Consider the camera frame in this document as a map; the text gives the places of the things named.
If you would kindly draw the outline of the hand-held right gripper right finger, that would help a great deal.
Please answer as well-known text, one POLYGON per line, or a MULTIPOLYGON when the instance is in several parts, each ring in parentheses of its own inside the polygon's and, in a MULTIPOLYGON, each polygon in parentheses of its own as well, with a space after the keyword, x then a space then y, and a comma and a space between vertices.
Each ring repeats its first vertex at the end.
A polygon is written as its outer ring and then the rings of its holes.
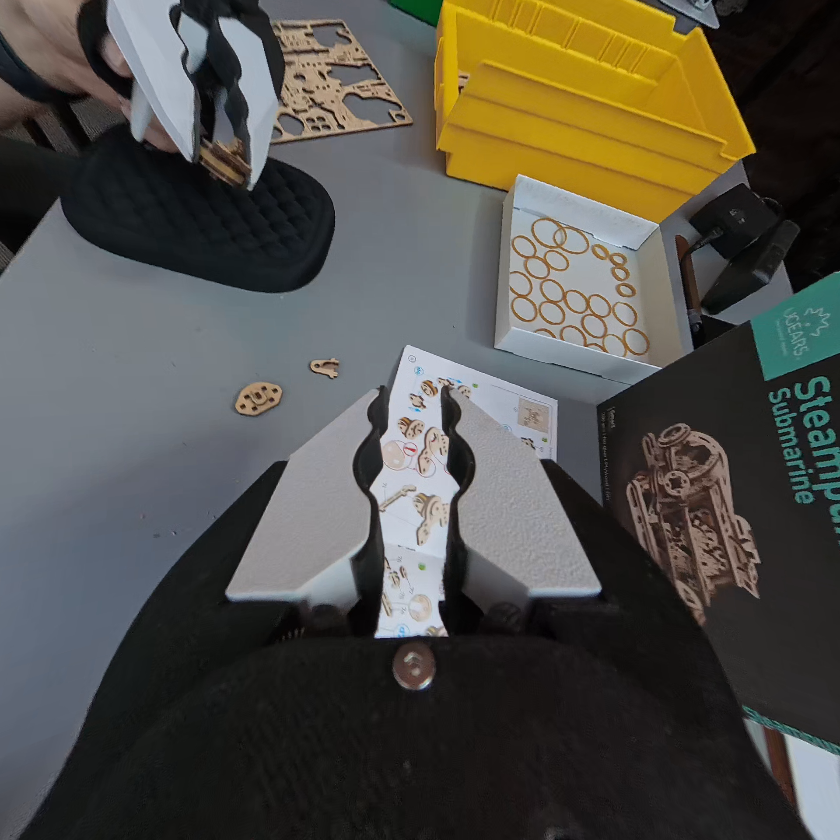
POLYGON ((471 634, 500 608, 527 621, 539 602, 602 593, 539 452, 452 387, 441 395, 450 503, 443 572, 444 626, 471 634))

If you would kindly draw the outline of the wooden gear assembly piece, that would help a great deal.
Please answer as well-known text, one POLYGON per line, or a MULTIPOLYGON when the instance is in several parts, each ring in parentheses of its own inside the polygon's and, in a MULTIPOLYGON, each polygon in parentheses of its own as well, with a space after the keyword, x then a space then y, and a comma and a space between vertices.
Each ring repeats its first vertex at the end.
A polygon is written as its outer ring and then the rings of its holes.
POLYGON ((234 137, 229 143, 201 138, 198 162, 215 179, 230 186, 253 188, 252 169, 247 160, 245 142, 234 137))

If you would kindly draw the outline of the person's left hand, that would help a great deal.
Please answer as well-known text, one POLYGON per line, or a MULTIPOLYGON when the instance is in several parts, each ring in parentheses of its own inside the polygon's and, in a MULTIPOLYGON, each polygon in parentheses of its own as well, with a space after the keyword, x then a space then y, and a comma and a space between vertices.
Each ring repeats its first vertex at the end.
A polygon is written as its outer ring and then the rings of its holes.
MULTIPOLYGON (((77 16, 79 1, 1 1, 1 31, 16 56, 48 87, 70 95, 90 96, 126 119, 132 116, 130 98, 121 97, 90 67, 81 48, 77 16)), ((110 35, 101 42, 101 56, 112 71, 133 79, 130 66, 110 35)), ((26 98, 1 81, 2 132, 33 118, 46 104, 26 98)), ((144 135, 159 150, 176 153, 178 148, 156 118, 144 135)))

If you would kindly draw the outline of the wooden cutout sheet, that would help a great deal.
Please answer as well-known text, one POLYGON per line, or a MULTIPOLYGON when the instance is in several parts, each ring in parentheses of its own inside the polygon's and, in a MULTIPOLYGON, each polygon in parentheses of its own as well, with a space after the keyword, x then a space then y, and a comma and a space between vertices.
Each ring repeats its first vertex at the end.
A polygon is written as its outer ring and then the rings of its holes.
POLYGON ((344 21, 276 19, 271 27, 286 61, 273 145, 413 124, 344 21))

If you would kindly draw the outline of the oval wooden part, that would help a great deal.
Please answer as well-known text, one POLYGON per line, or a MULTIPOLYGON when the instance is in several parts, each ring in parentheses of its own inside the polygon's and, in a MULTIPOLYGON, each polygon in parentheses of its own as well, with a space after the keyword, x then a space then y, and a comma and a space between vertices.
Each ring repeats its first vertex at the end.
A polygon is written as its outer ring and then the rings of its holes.
POLYGON ((259 381, 245 386, 234 401, 237 414, 257 417, 277 407, 282 399, 282 388, 274 383, 259 381))

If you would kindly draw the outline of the white instruction sheet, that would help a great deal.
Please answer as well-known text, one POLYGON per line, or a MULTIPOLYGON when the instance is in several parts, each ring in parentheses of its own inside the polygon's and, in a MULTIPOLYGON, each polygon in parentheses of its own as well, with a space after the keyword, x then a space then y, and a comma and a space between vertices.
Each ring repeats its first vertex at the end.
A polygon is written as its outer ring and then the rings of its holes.
POLYGON ((450 503, 458 489, 448 471, 440 402, 448 387, 474 401, 539 457, 556 455, 555 399, 405 347, 381 439, 383 469, 373 487, 385 556, 376 637, 447 634, 439 603, 445 598, 450 503))

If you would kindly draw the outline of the black quilted pad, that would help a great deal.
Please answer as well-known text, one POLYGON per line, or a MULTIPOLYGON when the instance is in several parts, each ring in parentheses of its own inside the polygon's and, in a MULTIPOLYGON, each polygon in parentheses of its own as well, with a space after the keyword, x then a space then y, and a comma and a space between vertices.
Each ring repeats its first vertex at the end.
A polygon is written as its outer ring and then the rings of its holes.
POLYGON ((268 159, 249 191, 135 142, 125 125, 94 141, 59 200, 79 236, 109 253, 272 295, 314 280, 335 229, 329 193, 296 167, 268 159))

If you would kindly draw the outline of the white cardboard tray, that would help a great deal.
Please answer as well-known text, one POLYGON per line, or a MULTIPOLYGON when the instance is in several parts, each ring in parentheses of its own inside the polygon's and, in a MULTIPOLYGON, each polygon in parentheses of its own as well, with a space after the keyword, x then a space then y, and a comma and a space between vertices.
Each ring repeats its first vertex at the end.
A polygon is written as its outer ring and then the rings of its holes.
POLYGON ((497 309, 500 298, 502 252, 508 248, 514 212, 552 216, 604 239, 611 245, 635 250, 643 271, 643 302, 653 336, 649 363, 618 359, 608 353, 555 343, 525 332, 504 330, 496 312, 495 347, 522 358, 633 385, 665 368, 684 354, 678 323, 678 305, 669 273, 665 240, 656 223, 559 187, 518 175, 502 210, 497 309))

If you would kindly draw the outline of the dark puzzle kit box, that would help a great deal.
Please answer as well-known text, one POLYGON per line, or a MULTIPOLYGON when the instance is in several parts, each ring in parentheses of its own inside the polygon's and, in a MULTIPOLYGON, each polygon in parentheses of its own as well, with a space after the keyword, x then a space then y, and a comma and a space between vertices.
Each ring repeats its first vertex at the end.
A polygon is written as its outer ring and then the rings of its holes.
POLYGON ((750 718, 838 753, 839 278, 597 408, 604 507, 750 718))

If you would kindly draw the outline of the pile of tan rubber bands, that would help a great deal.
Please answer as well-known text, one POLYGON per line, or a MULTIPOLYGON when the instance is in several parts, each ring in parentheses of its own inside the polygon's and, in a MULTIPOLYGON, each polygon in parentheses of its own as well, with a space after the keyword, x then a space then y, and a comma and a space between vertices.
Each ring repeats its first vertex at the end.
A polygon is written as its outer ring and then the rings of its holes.
POLYGON ((500 268, 504 330, 649 363, 638 253, 555 217, 516 211, 500 268))

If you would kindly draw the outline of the yellow plastic bin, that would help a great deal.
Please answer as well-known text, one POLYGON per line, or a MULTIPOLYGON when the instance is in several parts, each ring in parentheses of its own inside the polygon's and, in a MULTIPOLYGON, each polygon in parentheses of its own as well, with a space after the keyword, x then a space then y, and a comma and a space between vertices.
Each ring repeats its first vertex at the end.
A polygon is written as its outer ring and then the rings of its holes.
POLYGON ((526 175, 660 221, 732 167, 709 133, 599 87, 618 72, 540 39, 468 60, 457 26, 437 34, 436 147, 447 175, 507 190, 526 175))
POLYGON ((580 128, 711 143, 711 159, 756 151, 700 27, 639 2, 443 2, 434 61, 436 145, 462 93, 580 128))

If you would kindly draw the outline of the black rectangular device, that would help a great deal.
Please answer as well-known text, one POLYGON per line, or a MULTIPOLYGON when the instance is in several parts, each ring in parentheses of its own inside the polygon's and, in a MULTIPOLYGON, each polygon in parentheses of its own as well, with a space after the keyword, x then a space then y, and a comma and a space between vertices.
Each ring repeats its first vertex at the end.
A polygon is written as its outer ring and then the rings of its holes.
POLYGON ((703 309, 717 316, 766 287, 782 266, 800 230, 796 222, 785 218, 732 257, 702 298, 703 309))

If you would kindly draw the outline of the black power adapter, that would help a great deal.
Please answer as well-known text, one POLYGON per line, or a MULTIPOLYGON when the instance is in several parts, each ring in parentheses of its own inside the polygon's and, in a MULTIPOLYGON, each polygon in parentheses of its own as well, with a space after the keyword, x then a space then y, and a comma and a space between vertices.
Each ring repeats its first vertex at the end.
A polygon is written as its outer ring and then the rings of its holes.
POLYGON ((779 208, 741 182, 689 217, 700 238, 724 259, 737 257, 781 221, 779 208))

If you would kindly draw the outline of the white flat box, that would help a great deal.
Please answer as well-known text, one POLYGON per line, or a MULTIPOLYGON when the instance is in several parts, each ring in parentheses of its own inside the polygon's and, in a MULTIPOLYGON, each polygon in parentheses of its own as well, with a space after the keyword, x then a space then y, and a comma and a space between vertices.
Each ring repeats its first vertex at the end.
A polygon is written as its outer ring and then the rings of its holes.
POLYGON ((742 708, 753 746, 810 834, 839 838, 839 747, 742 708))

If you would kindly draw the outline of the grey metal object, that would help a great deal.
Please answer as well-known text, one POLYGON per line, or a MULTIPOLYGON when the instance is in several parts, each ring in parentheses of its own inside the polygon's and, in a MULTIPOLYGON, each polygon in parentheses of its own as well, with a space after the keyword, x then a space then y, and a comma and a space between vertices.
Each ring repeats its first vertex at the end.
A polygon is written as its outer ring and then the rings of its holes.
POLYGON ((719 29, 720 23, 713 1, 656 1, 669 14, 675 15, 678 25, 719 29))

